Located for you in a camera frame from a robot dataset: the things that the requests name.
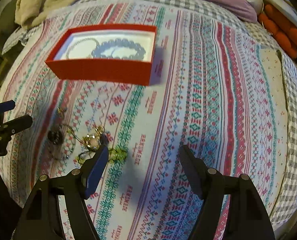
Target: bed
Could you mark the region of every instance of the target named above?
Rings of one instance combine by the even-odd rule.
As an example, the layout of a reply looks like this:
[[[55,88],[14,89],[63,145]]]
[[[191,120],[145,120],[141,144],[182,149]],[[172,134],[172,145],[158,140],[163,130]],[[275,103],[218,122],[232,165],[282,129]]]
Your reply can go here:
[[[156,25],[153,82],[148,87],[59,80],[45,59],[66,29],[98,23]],[[77,136],[103,125],[110,147],[128,150],[109,163],[86,200],[101,239],[186,239],[202,202],[193,195],[177,156],[188,144],[195,156],[222,174],[248,174],[274,230],[297,208],[297,67],[258,24],[245,23],[204,0],[79,0],[54,11],[30,32],[0,92],[33,126],[13,136],[0,157],[0,174],[23,206],[42,174],[79,168],[83,147],[67,136],[51,157],[47,132],[58,122]],[[73,239],[64,198],[61,216]],[[223,203],[215,239],[225,228]]]

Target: red box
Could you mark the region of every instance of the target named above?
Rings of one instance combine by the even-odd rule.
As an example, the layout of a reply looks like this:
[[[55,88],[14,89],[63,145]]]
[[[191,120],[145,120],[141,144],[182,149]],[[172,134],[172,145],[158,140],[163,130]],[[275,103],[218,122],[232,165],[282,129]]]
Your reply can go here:
[[[150,62],[124,59],[81,58],[54,60],[54,57],[72,33],[96,30],[136,30],[154,32],[154,44]],[[156,26],[136,24],[104,24],[68,29],[45,60],[59,79],[99,80],[138,85],[149,85],[156,41]]]

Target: open jewelry box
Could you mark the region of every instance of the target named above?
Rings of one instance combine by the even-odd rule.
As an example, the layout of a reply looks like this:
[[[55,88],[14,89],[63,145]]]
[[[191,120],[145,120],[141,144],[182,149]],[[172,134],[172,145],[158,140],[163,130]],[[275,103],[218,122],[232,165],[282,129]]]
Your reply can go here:
[[[149,85],[156,26],[91,25],[68,29],[45,63],[59,79]]]

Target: checkered bed sheet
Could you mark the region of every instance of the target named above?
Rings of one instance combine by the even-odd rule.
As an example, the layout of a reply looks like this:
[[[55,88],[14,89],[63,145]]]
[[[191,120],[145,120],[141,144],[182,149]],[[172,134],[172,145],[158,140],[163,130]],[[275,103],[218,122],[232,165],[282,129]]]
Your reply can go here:
[[[94,0],[78,0],[76,3],[87,3]],[[297,208],[297,66],[282,51],[277,42],[268,34],[268,32],[259,24],[244,23],[228,10],[211,2],[203,0],[145,0],[161,4],[171,5],[178,8],[189,9],[222,22],[225,25],[235,28],[238,31],[248,33],[257,42],[267,47],[280,51],[282,60],[282,70],[284,75],[284,85],[287,97],[288,109],[288,152],[286,160],[285,175],[283,178],[280,194],[276,200],[271,213],[271,221],[276,225],[287,221]],[[22,43],[41,28],[41,25],[24,32],[18,37]],[[4,48],[11,47],[15,41],[12,41]]]

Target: silver bolt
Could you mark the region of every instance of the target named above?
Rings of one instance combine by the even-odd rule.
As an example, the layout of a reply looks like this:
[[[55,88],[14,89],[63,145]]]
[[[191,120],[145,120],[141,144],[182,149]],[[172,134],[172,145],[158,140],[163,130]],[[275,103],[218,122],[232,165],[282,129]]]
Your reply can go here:
[[[249,177],[247,174],[244,174],[244,173],[243,173],[243,174],[241,175],[241,178],[244,179],[244,180],[248,180],[250,177]]]
[[[78,175],[78,174],[80,174],[80,169],[74,169],[74,170],[72,170],[72,174],[73,175]]]
[[[47,175],[42,175],[42,176],[40,176],[40,181],[44,181],[44,180],[46,180],[47,179]]]
[[[207,172],[208,172],[209,174],[212,174],[212,175],[216,174],[216,170],[213,169],[213,168],[209,168],[209,169],[207,170]]]

